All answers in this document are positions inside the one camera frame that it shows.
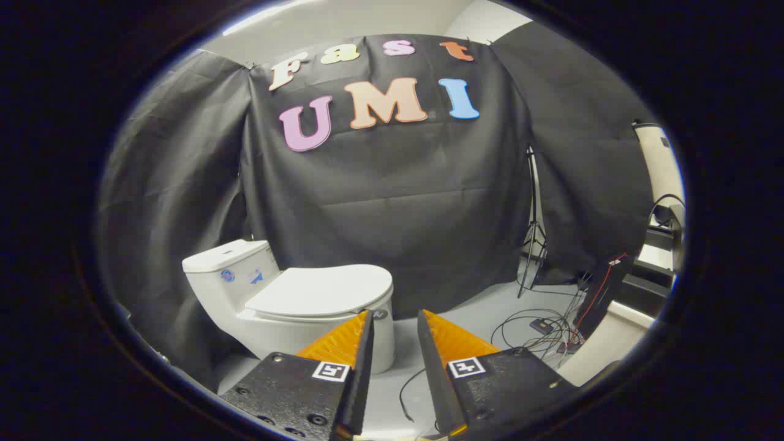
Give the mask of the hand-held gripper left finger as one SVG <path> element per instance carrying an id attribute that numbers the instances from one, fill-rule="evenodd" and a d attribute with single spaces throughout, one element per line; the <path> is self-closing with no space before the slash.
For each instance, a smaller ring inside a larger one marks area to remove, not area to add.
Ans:
<path id="1" fill-rule="evenodd" d="M 363 432 L 374 337 L 362 312 L 296 355 L 267 355 L 221 398 L 278 439 L 352 440 Z"/>

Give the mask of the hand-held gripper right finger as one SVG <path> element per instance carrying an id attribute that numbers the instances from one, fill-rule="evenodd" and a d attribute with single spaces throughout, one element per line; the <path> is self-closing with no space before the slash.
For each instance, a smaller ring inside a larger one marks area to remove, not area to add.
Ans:
<path id="1" fill-rule="evenodd" d="M 444 439 L 531 435 L 579 393 L 529 349 L 499 349 L 425 309 L 418 336 Z"/>

